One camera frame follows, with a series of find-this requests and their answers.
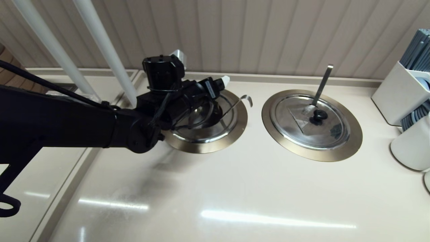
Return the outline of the grey stick bundle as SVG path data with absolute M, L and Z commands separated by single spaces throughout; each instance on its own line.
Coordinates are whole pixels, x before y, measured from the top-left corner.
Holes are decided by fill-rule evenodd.
M 399 62 L 408 70 L 430 73 L 430 29 L 418 29 Z

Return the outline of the white square utensil box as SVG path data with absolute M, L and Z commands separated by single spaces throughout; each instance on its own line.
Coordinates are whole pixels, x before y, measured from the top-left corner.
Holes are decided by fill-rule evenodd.
M 430 73 L 408 70 L 397 62 L 373 94 L 372 101 L 389 125 L 400 126 L 403 118 L 430 99 L 430 90 L 417 78 L 430 80 Z

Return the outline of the clear acrylic sign holder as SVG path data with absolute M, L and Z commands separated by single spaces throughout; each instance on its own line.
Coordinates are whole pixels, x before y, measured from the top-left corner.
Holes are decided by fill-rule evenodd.
M 95 95 L 95 94 L 86 94 L 86 93 L 83 93 L 83 92 L 76 92 L 75 94 L 80 95 L 81 97 L 87 98 L 87 99 L 89 99 L 91 101 L 94 101 L 96 103 L 101 103 L 102 102 L 102 100 L 97 95 Z

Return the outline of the white round container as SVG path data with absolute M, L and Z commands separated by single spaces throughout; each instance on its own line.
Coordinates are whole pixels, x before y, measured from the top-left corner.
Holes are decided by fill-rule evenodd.
M 397 161 L 410 169 L 430 169 L 430 114 L 395 138 L 390 150 Z

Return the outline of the white round pole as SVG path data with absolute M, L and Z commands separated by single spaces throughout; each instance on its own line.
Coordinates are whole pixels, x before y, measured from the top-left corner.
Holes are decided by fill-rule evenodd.
M 137 91 L 118 56 L 91 0 L 73 0 L 101 54 L 120 83 L 132 107 L 137 106 Z
M 101 101 L 101 98 L 86 78 L 84 78 L 55 35 L 49 29 L 49 26 L 45 23 L 31 0 L 12 0 L 12 2 L 74 84 L 85 94 L 92 95 L 96 101 Z

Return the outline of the bamboo steamer stack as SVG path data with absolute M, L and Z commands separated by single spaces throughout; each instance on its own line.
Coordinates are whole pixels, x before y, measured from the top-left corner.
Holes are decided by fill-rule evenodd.
M 20 62 L 12 55 L 11 52 L 9 52 L 8 49 L 6 49 L 6 47 L 2 43 L 0 43 L 0 60 L 17 66 L 19 68 L 22 67 Z M 19 88 L 24 82 L 25 78 L 0 67 L 0 85 Z

